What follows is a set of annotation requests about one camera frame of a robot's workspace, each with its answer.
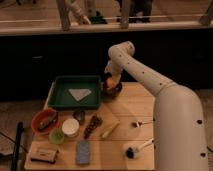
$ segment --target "white cup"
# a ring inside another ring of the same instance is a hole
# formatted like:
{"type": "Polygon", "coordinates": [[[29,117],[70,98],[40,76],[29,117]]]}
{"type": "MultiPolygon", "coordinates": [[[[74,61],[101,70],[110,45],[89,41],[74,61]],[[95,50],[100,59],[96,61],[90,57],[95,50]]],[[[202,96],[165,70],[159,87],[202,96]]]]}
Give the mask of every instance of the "white cup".
{"type": "Polygon", "coordinates": [[[62,131],[68,137],[77,136],[79,131],[79,122],[73,118],[65,120],[62,124],[62,131]]]}

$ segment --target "dark background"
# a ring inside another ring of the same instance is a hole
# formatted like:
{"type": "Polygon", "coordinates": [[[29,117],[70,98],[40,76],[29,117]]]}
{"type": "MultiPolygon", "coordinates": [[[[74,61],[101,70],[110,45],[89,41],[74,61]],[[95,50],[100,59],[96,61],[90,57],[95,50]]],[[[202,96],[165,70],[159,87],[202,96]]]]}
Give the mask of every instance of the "dark background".
{"type": "MultiPolygon", "coordinates": [[[[58,75],[101,75],[110,46],[135,45],[134,57],[179,84],[213,88],[213,30],[158,30],[0,37],[0,100],[44,99],[58,75]]],[[[134,81],[126,72],[122,81],[134,81]]]]}

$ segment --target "white cloth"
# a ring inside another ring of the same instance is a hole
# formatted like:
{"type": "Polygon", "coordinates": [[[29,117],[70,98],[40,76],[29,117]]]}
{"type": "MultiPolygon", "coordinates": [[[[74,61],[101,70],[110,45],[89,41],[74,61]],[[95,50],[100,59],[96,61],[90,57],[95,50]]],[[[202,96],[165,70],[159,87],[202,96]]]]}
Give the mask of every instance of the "white cloth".
{"type": "Polygon", "coordinates": [[[80,101],[91,93],[89,89],[68,89],[76,101],[80,101]]]}

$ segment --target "green object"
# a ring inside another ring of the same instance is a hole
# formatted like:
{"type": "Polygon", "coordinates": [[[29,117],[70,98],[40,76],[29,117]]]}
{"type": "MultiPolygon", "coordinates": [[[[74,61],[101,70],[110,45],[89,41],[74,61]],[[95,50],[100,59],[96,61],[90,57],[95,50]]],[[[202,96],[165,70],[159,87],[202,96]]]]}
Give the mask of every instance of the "green object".
{"type": "Polygon", "coordinates": [[[101,104],[101,78],[98,75],[58,76],[48,106],[54,109],[97,109],[101,104]],[[76,101],[69,89],[89,89],[91,93],[76,101]]]}
{"type": "Polygon", "coordinates": [[[107,21],[99,11],[96,11],[96,16],[90,17],[89,20],[92,24],[107,24],[107,21]]]}
{"type": "Polygon", "coordinates": [[[57,116],[58,112],[53,112],[53,114],[49,116],[47,120],[40,122],[38,130],[42,131],[43,129],[47,128],[51,123],[56,121],[57,116]]]}
{"type": "Polygon", "coordinates": [[[49,134],[49,141],[53,144],[62,144],[64,142],[64,133],[61,129],[55,128],[49,134]]]}

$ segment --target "red bowl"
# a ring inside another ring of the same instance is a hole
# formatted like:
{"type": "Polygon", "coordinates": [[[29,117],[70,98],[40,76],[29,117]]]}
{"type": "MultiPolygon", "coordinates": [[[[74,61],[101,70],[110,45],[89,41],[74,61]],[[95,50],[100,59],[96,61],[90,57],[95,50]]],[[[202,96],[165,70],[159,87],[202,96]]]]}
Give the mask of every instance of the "red bowl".
{"type": "Polygon", "coordinates": [[[55,121],[52,122],[48,127],[44,128],[42,131],[38,129],[40,123],[48,119],[55,112],[57,111],[52,108],[47,108],[36,113],[31,122],[31,128],[33,132],[38,135],[46,135],[46,134],[49,134],[50,131],[53,130],[54,128],[59,127],[59,118],[57,115],[55,121]]]}

